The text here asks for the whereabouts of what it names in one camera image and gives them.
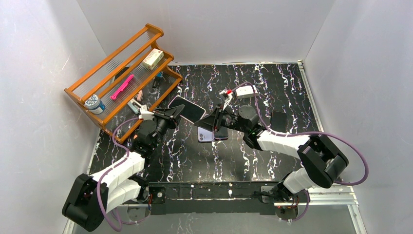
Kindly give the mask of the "purple phone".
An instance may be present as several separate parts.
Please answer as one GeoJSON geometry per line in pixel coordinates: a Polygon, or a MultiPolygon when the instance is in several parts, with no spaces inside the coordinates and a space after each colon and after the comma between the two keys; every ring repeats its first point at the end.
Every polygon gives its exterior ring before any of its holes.
{"type": "Polygon", "coordinates": [[[221,127],[219,130],[214,131],[214,140],[227,140],[228,139],[228,129],[226,127],[221,127]]]}

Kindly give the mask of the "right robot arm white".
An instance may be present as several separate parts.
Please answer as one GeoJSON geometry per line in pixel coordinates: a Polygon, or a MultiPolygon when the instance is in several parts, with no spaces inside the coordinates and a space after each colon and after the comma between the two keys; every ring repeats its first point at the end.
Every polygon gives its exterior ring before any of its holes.
{"type": "Polygon", "coordinates": [[[330,188],[349,161],[328,136],[312,133],[301,136],[273,134],[260,124],[251,105],[243,105],[237,114],[217,105],[213,113],[195,122],[195,126],[211,132],[225,127],[242,132],[243,141],[252,149],[273,151],[300,159],[302,168],[288,173],[269,196],[287,199],[313,187],[330,188]]]}

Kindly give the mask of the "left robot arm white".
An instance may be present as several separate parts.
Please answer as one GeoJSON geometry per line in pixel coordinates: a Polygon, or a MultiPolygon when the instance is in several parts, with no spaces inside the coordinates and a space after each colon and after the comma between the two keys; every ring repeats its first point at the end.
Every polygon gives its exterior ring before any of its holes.
{"type": "Polygon", "coordinates": [[[144,169],[166,131],[177,127],[184,108],[181,104],[149,111],[143,105],[138,117],[142,123],[131,147],[124,147],[125,155],[107,168],[92,175],[79,175],[63,205],[62,215],[89,232],[97,229],[103,220],[115,231],[121,231],[122,222],[113,224],[108,213],[139,197],[144,183],[133,176],[144,169]]]}

